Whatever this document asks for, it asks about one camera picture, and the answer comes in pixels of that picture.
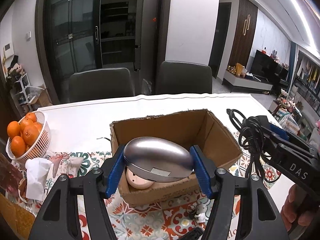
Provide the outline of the brown cardboard box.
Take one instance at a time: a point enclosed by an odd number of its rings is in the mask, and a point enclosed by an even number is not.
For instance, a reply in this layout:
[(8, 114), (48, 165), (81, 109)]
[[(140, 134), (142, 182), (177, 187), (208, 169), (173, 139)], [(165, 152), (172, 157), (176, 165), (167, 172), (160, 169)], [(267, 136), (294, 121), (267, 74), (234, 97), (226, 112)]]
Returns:
[(226, 170), (242, 156), (231, 132), (207, 109), (114, 121), (110, 128), (112, 151), (124, 145), (125, 167), (152, 182), (138, 189), (127, 181), (126, 172), (121, 174), (119, 193), (133, 206), (199, 189), (191, 146), (199, 146), (206, 158)]

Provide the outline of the orange fruit middle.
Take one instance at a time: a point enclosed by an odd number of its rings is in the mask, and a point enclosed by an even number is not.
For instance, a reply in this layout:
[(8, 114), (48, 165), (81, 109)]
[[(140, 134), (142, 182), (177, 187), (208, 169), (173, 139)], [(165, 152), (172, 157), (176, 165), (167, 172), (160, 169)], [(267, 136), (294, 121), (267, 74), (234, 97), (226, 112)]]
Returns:
[(24, 142), (27, 145), (32, 146), (34, 144), (34, 142), (37, 140), (39, 134), (40, 134), (39, 130), (37, 129), (37, 127), (35, 125), (33, 125), (33, 124), (27, 125), (23, 130)]

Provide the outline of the white figurine keychain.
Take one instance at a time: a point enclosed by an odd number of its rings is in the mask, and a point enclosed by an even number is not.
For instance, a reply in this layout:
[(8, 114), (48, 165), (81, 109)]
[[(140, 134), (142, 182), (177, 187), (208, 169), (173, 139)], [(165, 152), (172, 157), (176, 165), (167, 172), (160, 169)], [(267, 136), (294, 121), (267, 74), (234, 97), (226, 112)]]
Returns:
[(195, 220), (197, 224), (204, 223), (206, 221), (206, 211), (207, 206), (204, 204), (189, 205), (187, 208), (187, 213), (190, 219)]

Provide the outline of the dark wooden door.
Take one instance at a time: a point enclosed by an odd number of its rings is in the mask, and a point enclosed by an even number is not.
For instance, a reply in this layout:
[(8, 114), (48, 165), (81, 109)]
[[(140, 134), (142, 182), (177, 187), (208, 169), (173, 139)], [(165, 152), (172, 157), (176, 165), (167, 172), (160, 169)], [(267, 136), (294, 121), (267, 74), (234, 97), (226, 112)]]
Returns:
[(257, 22), (258, 7), (249, 0), (239, 0), (238, 18), (236, 22), (233, 46), (228, 65), (237, 63), (247, 65), (251, 52), (255, 27)]

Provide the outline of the floral fabric tissue cover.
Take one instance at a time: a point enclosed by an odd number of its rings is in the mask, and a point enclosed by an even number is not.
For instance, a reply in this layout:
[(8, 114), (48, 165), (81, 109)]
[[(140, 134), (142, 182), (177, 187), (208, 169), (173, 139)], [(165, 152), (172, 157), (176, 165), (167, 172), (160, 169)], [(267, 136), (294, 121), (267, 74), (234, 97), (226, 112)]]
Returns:
[(78, 176), (78, 171), (83, 162), (83, 157), (70, 156), (67, 153), (57, 153), (48, 159), (52, 162), (47, 179), (56, 181), (63, 174), (74, 178)]

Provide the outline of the pink round device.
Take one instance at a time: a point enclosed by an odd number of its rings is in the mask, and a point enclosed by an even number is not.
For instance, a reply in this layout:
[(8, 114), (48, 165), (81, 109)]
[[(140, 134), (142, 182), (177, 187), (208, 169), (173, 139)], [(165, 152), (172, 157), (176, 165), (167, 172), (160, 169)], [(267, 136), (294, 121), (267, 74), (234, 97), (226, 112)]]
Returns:
[(126, 179), (134, 189), (138, 190), (148, 189), (154, 184), (153, 181), (143, 179), (129, 169), (126, 170)]

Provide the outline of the woven straw box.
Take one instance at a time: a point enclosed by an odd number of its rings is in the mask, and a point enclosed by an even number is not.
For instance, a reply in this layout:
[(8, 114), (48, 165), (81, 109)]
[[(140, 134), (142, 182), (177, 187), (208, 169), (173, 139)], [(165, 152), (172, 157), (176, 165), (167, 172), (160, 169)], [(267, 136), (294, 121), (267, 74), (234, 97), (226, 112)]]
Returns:
[(19, 239), (28, 239), (35, 216), (1, 194), (1, 215)]

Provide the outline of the silver egg-shaped case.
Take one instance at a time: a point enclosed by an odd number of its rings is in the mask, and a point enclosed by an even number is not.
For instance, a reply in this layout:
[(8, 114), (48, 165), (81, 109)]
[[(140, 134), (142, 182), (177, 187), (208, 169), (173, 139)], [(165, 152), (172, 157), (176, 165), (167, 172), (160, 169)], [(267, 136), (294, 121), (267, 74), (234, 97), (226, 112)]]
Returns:
[(125, 164), (137, 176), (158, 182), (171, 183), (191, 175), (194, 161), (188, 150), (165, 139), (138, 137), (126, 144)]

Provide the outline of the black television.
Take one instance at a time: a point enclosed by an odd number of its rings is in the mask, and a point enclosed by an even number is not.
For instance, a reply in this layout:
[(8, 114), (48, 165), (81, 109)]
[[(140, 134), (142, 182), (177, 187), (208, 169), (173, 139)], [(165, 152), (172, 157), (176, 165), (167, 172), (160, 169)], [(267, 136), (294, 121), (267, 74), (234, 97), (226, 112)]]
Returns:
[(273, 85), (283, 83), (287, 86), (288, 70), (259, 50), (255, 52), (250, 72)]

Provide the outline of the white tv console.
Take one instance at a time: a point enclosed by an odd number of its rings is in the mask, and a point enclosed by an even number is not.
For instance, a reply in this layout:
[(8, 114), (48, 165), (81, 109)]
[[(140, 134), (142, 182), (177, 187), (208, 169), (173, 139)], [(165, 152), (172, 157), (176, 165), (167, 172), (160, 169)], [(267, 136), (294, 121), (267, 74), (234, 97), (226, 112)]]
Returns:
[(266, 81), (258, 81), (257, 79), (247, 79), (238, 77), (229, 71), (225, 71), (222, 85), (226, 86), (230, 92), (235, 93), (256, 93), (270, 94), (273, 85)]

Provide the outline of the orange fruit front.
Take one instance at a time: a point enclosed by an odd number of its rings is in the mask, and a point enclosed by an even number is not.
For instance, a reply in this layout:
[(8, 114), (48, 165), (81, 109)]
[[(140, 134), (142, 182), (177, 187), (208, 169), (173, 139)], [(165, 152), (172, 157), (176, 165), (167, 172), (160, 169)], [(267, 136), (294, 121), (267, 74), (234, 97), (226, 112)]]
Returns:
[(16, 158), (25, 154), (26, 145), (22, 137), (19, 135), (13, 137), (11, 140), (11, 151)]

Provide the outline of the black clip gadget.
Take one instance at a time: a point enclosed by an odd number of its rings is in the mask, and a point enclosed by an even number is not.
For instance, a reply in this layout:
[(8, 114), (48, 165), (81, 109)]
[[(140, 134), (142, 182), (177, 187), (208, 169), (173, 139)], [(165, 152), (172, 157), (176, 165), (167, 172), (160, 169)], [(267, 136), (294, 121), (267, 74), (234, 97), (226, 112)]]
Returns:
[(201, 227), (192, 228), (191, 231), (181, 236), (179, 240), (199, 240), (203, 235), (204, 230)]

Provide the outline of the dark dining chair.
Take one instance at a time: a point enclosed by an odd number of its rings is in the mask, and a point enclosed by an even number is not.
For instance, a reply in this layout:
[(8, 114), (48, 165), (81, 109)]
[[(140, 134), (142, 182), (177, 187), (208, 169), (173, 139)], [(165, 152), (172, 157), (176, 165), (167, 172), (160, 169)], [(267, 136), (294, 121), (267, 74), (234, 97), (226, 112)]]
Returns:
[(208, 65), (164, 61), (156, 76), (155, 94), (212, 93), (212, 69)]
[(124, 98), (135, 95), (126, 68), (95, 69), (75, 73), (69, 79), (70, 102)]

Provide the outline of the white tissue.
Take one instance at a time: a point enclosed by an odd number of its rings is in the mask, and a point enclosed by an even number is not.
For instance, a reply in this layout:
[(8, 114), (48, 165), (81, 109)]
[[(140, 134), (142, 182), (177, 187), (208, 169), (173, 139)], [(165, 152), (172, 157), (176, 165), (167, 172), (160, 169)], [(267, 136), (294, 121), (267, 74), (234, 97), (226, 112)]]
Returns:
[(27, 189), (28, 199), (43, 200), (44, 186), (52, 162), (44, 158), (28, 159), (25, 163), (27, 170)]

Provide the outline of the orange fruit left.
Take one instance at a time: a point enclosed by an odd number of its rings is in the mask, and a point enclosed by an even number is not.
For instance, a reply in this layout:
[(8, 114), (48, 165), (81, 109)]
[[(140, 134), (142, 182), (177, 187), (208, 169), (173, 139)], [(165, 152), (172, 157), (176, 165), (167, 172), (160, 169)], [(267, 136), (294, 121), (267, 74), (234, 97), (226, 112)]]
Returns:
[(19, 136), (21, 132), (20, 123), (17, 121), (12, 121), (7, 126), (7, 134), (10, 139)]

